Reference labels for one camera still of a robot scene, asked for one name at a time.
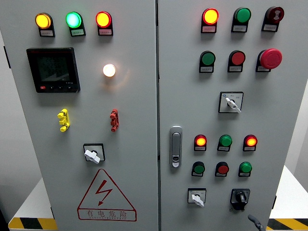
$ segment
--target electric shock warning triangle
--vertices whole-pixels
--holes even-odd
[[[137,211],[104,169],[96,173],[78,209],[80,220],[137,221]]]

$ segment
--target lightning bolt symbol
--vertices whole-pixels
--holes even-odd
[[[106,194],[106,196],[105,196],[101,201],[98,202],[98,206],[100,206],[100,205],[103,204],[104,199],[105,199],[105,198],[109,195],[109,193],[112,191],[112,189],[100,191],[100,190],[102,189],[102,187],[103,187],[106,183],[107,183],[107,181],[106,181],[106,180],[103,180],[103,182],[101,183],[100,187],[98,188],[98,190],[97,190],[96,193],[95,193],[95,194],[100,194],[100,193],[108,192],[108,193]]]

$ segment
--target glowing light bulb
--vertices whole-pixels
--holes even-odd
[[[112,77],[115,75],[116,67],[112,64],[107,64],[103,67],[103,73],[107,77]]]

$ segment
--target indicator light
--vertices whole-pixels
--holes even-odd
[[[230,135],[223,135],[218,141],[217,151],[229,152],[232,144]]]
[[[99,36],[113,36],[112,17],[106,11],[98,12],[96,17],[97,31]]]
[[[256,65],[256,72],[270,72],[282,62],[282,53],[276,48],[261,51]]]
[[[216,57],[213,52],[205,51],[200,55],[199,73],[213,73]]]
[[[228,72],[242,72],[246,56],[244,52],[235,50],[229,55]]]
[[[202,177],[205,171],[204,163],[197,161],[192,165],[192,177]]]
[[[41,37],[55,37],[52,17],[49,14],[38,13],[35,17],[35,23]]]
[[[258,140],[254,135],[248,135],[244,138],[243,151],[255,151]]]
[[[215,177],[226,177],[229,172],[229,166],[226,162],[219,162],[216,165]]]
[[[219,13],[214,8],[208,8],[203,12],[203,21],[206,24],[213,25],[218,21]]]
[[[239,167],[239,177],[250,177],[252,166],[249,162],[242,162]]]
[[[202,14],[201,33],[216,33],[219,13],[214,8],[206,9]]]
[[[279,22],[284,17],[284,10],[281,7],[270,7],[264,16],[262,31],[277,32]]]
[[[86,31],[83,25],[82,17],[77,12],[70,12],[66,15],[66,23],[72,37],[85,36]]]
[[[233,14],[231,32],[245,33],[248,29],[248,22],[251,18],[251,11],[248,8],[240,7]]]
[[[35,23],[38,25],[41,29],[47,29],[51,26],[51,18],[46,13],[39,13],[35,17]]]
[[[96,15],[96,23],[101,28],[106,28],[111,24],[111,16],[109,13],[102,11]]]
[[[206,151],[206,137],[205,135],[197,135],[194,138],[193,150],[194,151]]]
[[[103,73],[107,77],[112,77],[115,75],[116,67],[112,64],[107,64],[103,67]]]

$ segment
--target yellow indicator light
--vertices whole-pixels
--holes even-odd
[[[255,138],[249,138],[247,141],[246,141],[247,145],[252,147],[252,146],[255,146],[256,143],[257,143],[257,140]]]
[[[203,145],[206,144],[206,139],[205,138],[199,138],[199,139],[197,139],[196,143],[197,143],[198,146],[203,146]]]
[[[102,11],[96,15],[96,23],[101,28],[106,28],[111,24],[111,16],[108,12]]]
[[[103,67],[103,73],[107,77],[112,77],[115,75],[116,67],[112,64],[107,64]]]
[[[219,13],[214,8],[206,9],[203,13],[203,21],[206,24],[213,25],[218,21]]]
[[[47,29],[51,25],[51,17],[47,13],[39,13],[35,17],[35,23],[41,29]]]

